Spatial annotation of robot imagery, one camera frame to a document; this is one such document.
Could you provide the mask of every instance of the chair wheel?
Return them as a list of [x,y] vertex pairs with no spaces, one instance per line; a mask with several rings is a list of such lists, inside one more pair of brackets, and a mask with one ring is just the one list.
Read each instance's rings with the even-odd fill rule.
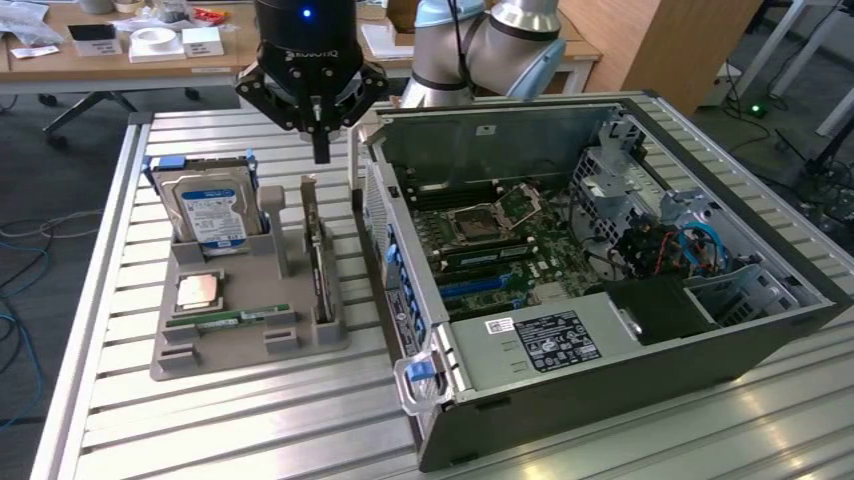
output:
[[197,102],[201,99],[201,94],[199,93],[199,90],[196,90],[195,88],[185,88],[184,96],[193,102]]
[[61,135],[48,135],[45,142],[48,142],[48,145],[57,150],[68,148],[68,139]]
[[45,107],[55,107],[59,104],[56,97],[53,95],[45,95],[44,93],[39,94],[39,103]]

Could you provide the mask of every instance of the blue cable on floor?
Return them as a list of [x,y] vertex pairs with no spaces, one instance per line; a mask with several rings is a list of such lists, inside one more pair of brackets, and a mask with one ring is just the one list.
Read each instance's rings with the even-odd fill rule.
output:
[[27,282],[17,290],[14,290],[12,293],[1,293],[0,297],[1,298],[9,298],[14,295],[17,295],[18,293],[21,293],[24,290],[27,290],[29,287],[33,286],[33,284],[41,280],[41,277],[44,276],[44,274],[48,271],[48,265],[51,263],[51,256],[48,255],[47,250],[43,250],[41,248],[35,248],[35,247],[18,247],[16,245],[9,245],[8,243],[0,242],[0,247],[1,248],[8,248],[10,250],[18,250],[21,252],[37,252],[41,254],[41,256],[44,257],[44,263],[41,264],[41,271],[39,272],[39,274],[32,278],[32,280],[29,280],[29,282]]
[[[18,250],[18,251],[24,251],[24,252],[37,252],[44,257],[44,262],[43,262],[43,265],[41,265],[41,271],[32,278],[32,280],[29,280],[13,292],[5,293],[5,294],[0,294],[0,298],[9,298],[9,297],[17,295],[18,293],[21,293],[29,287],[32,287],[32,285],[41,279],[41,277],[44,277],[44,274],[48,271],[48,264],[49,264],[51,256],[48,255],[47,250],[44,250],[41,248],[18,247],[16,245],[9,245],[8,243],[4,243],[4,242],[0,242],[0,248],[8,248],[10,250]],[[14,317],[12,317],[10,315],[0,314],[0,319],[2,319],[6,322],[9,322],[10,328],[17,330],[17,334],[18,334],[21,340],[24,341],[24,346],[27,348],[27,355],[29,356],[29,361],[32,362],[32,367],[33,367],[33,369],[36,371],[36,393],[35,393],[32,399],[29,400],[29,402],[18,409],[18,411],[2,423],[2,425],[0,425],[0,433],[2,433],[6,430],[6,428],[9,428],[14,424],[17,419],[21,418],[22,416],[25,416],[27,413],[29,413],[29,411],[39,405],[39,401],[41,400],[41,395],[44,393],[44,376],[41,375],[41,365],[39,363],[39,356],[36,355],[36,349],[32,346],[32,339],[29,337],[29,330],[27,330],[27,327],[24,326],[24,324],[20,323],[17,321],[17,319],[14,319]]]
[[32,397],[32,400],[24,405],[17,413],[9,418],[2,425],[0,425],[0,433],[9,428],[18,418],[21,418],[39,404],[39,400],[41,400],[41,393],[44,391],[44,377],[41,376],[41,365],[39,364],[39,357],[36,356],[36,350],[32,348],[32,341],[29,339],[29,331],[27,327],[18,323],[18,321],[8,316],[0,315],[0,318],[12,324],[12,328],[17,328],[17,334],[21,336],[24,340],[24,345],[27,347],[27,354],[29,355],[29,360],[32,361],[32,367],[36,370],[36,394]]

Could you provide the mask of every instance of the motherboard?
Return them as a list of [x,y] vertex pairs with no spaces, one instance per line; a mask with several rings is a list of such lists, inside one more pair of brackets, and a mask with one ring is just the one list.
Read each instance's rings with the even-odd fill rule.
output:
[[409,199],[452,321],[582,296],[602,283],[560,215],[566,196],[540,189],[536,182],[494,182]]

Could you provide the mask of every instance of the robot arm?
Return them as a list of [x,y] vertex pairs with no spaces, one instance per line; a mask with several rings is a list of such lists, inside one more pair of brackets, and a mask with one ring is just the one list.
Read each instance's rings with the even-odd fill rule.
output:
[[539,96],[566,50],[556,9],[556,0],[502,0],[490,13],[483,0],[421,0],[401,106],[470,103],[472,83],[519,100]]
[[[237,77],[237,94],[329,163],[329,141],[356,123],[385,91],[377,66],[364,63],[353,0],[255,0],[261,43]],[[471,102],[471,85],[511,98],[536,97],[554,76],[566,42],[556,0],[421,0],[412,79],[403,107]],[[280,87],[273,91],[265,76]]]
[[329,163],[329,141],[388,86],[380,68],[363,61],[356,4],[255,0],[255,12],[261,43],[257,60],[237,77],[237,94],[281,128],[303,132],[315,163]]

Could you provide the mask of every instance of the metal slotted table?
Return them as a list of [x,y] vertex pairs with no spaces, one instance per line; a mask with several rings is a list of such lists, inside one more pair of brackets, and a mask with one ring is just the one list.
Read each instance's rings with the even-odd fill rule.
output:
[[[786,204],[664,102],[636,101],[854,292],[844,252],[792,220]],[[671,186],[690,185],[660,149],[647,147],[648,163]],[[300,228],[299,177],[316,174],[352,345],[155,382],[148,363],[171,224],[139,175],[143,155],[233,155],[247,148],[261,184],[287,189],[284,228]],[[850,312],[734,382],[452,469],[417,472],[348,200],[348,151],[345,141],[333,143],[332,163],[315,165],[311,146],[247,110],[164,113],[128,127],[32,478],[851,478]]]

